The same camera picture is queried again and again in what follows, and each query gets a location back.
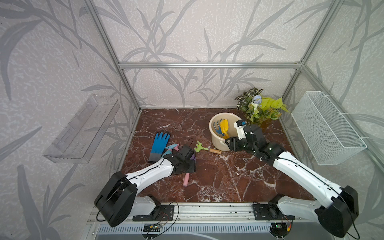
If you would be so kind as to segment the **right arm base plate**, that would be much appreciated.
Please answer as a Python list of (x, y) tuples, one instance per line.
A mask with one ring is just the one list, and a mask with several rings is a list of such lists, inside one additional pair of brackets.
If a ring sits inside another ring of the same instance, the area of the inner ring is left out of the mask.
[(285, 195), (277, 194), (272, 200), (268, 203), (261, 204), (259, 202), (253, 202), (252, 208), (256, 221), (272, 221), (272, 220), (295, 220), (295, 216), (284, 215), (277, 206), (278, 200), (280, 200)]

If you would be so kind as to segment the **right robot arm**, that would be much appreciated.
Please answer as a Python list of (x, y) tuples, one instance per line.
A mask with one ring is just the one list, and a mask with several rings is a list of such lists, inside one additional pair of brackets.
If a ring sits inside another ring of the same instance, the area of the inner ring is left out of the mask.
[(273, 218), (278, 214), (304, 218), (320, 224), (328, 233), (343, 238), (355, 228), (359, 216), (358, 193), (351, 186), (341, 187), (297, 160), (275, 142), (268, 142), (257, 125), (239, 120), (234, 123), (237, 136), (225, 140), (233, 152), (245, 151), (281, 171), (307, 190), (314, 200), (294, 199), (283, 194), (269, 202)]

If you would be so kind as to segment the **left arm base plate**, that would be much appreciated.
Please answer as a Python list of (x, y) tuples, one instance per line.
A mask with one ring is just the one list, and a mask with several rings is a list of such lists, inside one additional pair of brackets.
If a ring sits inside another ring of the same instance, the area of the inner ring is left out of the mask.
[(136, 197), (130, 213), (134, 222), (167, 222), (174, 219), (175, 205), (163, 205), (154, 196)]

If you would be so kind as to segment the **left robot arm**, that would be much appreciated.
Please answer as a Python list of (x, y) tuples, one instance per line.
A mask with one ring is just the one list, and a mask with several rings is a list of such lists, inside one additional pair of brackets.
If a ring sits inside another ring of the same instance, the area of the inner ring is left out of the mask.
[(98, 214), (102, 215), (110, 227), (116, 227), (128, 217), (134, 221), (161, 221), (172, 219), (172, 214), (164, 211), (153, 196), (139, 197), (138, 194), (157, 181), (172, 175), (194, 173), (196, 171), (196, 151), (188, 145), (178, 151), (168, 150), (154, 164), (128, 174), (114, 173), (95, 199)]

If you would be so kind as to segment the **purple trowel pink handle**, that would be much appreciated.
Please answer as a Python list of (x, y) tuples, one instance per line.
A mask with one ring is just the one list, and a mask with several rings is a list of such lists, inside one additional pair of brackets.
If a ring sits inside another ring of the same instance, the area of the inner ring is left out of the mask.
[[(194, 162), (196, 161), (196, 154), (194, 154), (194, 155), (192, 156), (191, 160), (193, 160)], [(190, 178), (190, 173), (186, 173), (186, 175), (185, 175), (185, 177), (184, 177), (184, 182), (183, 182), (183, 186), (184, 186), (184, 187), (187, 187), (187, 186), (188, 186), (189, 178)]]

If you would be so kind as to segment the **yellow shovel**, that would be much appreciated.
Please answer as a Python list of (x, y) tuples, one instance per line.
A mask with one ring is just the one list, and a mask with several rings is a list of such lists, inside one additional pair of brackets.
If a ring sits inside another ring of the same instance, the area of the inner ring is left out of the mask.
[(220, 128), (224, 139), (229, 138), (228, 130), (229, 130), (229, 122), (227, 119), (223, 119), (220, 121)]

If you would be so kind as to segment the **teal spray bottle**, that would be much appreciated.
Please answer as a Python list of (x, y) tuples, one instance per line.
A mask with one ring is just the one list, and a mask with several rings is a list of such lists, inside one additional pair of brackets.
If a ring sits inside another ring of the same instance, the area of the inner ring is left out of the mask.
[(178, 152), (179, 146), (180, 146), (179, 144), (172, 144), (172, 145), (165, 147), (166, 151), (163, 153), (162, 158), (164, 158), (166, 155), (172, 154), (173, 151)]

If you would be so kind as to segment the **blue fork yellow handle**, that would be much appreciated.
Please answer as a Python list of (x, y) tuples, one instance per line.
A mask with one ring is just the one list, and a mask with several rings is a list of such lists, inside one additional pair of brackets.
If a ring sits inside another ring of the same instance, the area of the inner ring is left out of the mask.
[(217, 133), (219, 136), (223, 137), (225, 134), (222, 132), (222, 129), (221, 129), (221, 125), (220, 125), (221, 121), (222, 121), (222, 119), (220, 119), (220, 120), (217, 121), (217, 122), (214, 122), (214, 123), (213, 123), (213, 127), (214, 127), (214, 130), (216, 131), (216, 133)]

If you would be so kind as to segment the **cream plastic bucket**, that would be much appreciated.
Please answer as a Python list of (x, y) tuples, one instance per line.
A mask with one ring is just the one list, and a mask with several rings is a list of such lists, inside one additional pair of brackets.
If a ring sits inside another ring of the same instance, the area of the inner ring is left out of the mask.
[(234, 123), (236, 121), (240, 120), (241, 118), (235, 114), (232, 114), (232, 113), (219, 113), (219, 114), (214, 115), (209, 122), (209, 130), (210, 130), (211, 135), (212, 135), (213, 145), (215, 146), (216, 149), (218, 149), (220, 151), (228, 152), (230, 149), (227, 146), (227, 144), (225, 143), (225, 139), (223, 137), (219, 136), (213, 127), (213, 123), (219, 121), (220, 119), (222, 119), (222, 120), (227, 119), (228, 120), (228, 122), (229, 122), (229, 131), (228, 131), (229, 137), (237, 137), (238, 134), (237, 134), (236, 128), (234, 127)]

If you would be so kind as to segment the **green hand rake wooden handle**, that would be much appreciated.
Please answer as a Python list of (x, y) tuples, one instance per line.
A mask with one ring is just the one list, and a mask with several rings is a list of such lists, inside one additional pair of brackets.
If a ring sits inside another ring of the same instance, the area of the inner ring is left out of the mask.
[(200, 143), (199, 141), (197, 141), (197, 144), (196, 144), (196, 147), (194, 148), (194, 150), (195, 150), (196, 153), (199, 153), (202, 150), (208, 151), (210, 153), (219, 154), (219, 155), (222, 153), (222, 151), (220, 151), (220, 150), (203, 147), (202, 143)]

